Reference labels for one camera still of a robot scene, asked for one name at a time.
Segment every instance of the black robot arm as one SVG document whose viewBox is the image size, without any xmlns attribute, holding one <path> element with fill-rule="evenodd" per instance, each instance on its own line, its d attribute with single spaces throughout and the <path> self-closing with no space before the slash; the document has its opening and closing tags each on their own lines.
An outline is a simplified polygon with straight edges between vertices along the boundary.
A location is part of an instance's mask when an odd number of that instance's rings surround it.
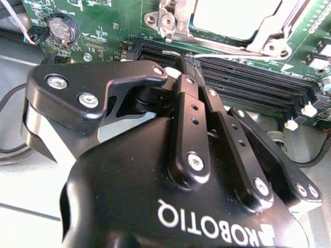
<svg viewBox="0 0 331 248">
<path fill-rule="evenodd" d="M 238 108 L 225 111 L 183 55 L 179 78 L 151 61 L 41 65 L 22 133 L 69 173 L 63 247 L 308 247 L 291 212 L 321 192 Z M 102 144 L 98 129 L 156 118 Z"/>
</svg>

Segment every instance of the metal bracket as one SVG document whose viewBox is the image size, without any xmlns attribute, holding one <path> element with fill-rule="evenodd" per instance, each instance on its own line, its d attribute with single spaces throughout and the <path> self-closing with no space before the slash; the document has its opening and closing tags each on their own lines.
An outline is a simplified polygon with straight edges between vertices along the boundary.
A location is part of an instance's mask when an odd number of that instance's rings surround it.
<svg viewBox="0 0 331 248">
<path fill-rule="evenodd" d="M 218 134 L 237 198 L 252 212 L 270 208 L 274 203 L 273 191 L 240 123 L 226 113 L 215 91 L 203 87 L 202 94 L 207 105 L 208 129 Z"/>
<path fill-rule="evenodd" d="M 281 131 L 267 131 L 268 136 L 276 142 L 276 144 L 280 147 L 280 149 L 284 152 L 287 151 L 285 146 L 285 135 Z"/>
<path fill-rule="evenodd" d="M 229 113 L 244 128 L 254 153 L 258 154 L 257 158 L 263 172 L 289 210 L 302 212 L 320 206 L 322 203 L 320 190 L 257 123 L 245 111 L 238 108 L 232 108 Z"/>
<path fill-rule="evenodd" d="M 41 139 L 56 162 L 67 173 L 81 154 L 99 144 L 99 130 L 88 135 L 72 132 L 38 113 L 30 104 L 23 121 L 28 131 L 25 133 L 31 132 Z"/>
<path fill-rule="evenodd" d="M 129 90 L 162 86 L 167 78 L 152 61 L 40 65 L 29 74 L 26 98 L 34 109 L 60 125 L 93 133 L 106 116 L 118 121 Z"/>
<path fill-rule="evenodd" d="M 176 108 L 172 136 L 171 178 L 186 190 L 196 189 L 210 178 L 210 157 L 204 103 L 198 84 L 182 74 L 175 84 Z"/>
</svg>

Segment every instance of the microchip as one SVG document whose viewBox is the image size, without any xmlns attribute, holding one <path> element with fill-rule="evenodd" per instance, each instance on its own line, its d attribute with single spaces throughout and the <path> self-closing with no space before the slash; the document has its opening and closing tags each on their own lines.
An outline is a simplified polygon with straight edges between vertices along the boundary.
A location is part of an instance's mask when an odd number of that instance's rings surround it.
<svg viewBox="0 0 331 248">
<path fill-rule="evenodd" d="M 197 29 L 237 40 L 250 40 L 262 21 L 272 16 L 281 0 L 203 0 L 195 8 Z"/>
<path fill-rule="evenodd" d="M 326 56 L 310 53 L 306 58 L 306 64 L 313 69 L 324 70 L 329 65 L 329 60 Z"/>
<path fill-rule="evenodd" d="M 129 44 L 126 41 L 121 41 L 121 47 L 123 50 L 128 51 L 129 50 Z"/>
<path fill-rule="evenodd" d="M 331 57 L 331 40 L 325 38 L 322 39 L 317 45 L 316 49 L 320 55 Z"/>
</svg>

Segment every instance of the black memory slot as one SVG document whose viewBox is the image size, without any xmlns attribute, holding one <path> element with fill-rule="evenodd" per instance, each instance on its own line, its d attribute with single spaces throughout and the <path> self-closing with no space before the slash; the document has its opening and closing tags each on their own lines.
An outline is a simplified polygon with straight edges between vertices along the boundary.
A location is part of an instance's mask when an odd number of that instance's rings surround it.
<svg viewBox="0 0 331 248">
<path fill-rule="evenodd" d="M 176 47 L 138 39 L 128 52 L 133 60 L 153 60 L 163 67 L 176 68 L 179 58 L 162 50 L 187 52 Z M 277 114 L 285 120 L 301 118 L 301 108 L 314 103 L 318 85 L 217 58 L 199 58 L 206 85 L 216 90 L 227 103 L 247 106 L 263 113 Z"/>
</svg>

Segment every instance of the cpu socket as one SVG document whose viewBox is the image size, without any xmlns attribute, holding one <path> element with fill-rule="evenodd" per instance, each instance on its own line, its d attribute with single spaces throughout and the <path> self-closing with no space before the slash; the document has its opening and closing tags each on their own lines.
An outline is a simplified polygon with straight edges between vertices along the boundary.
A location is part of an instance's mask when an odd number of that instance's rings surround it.
<svg viewBox="0 0 331 248">
<path fill-rule="evenodd" d="M 180 41 L 257 59 L 286 59 L 287 41 L 313 0 L 160 0 L 144 22 Z"/>
</svg>

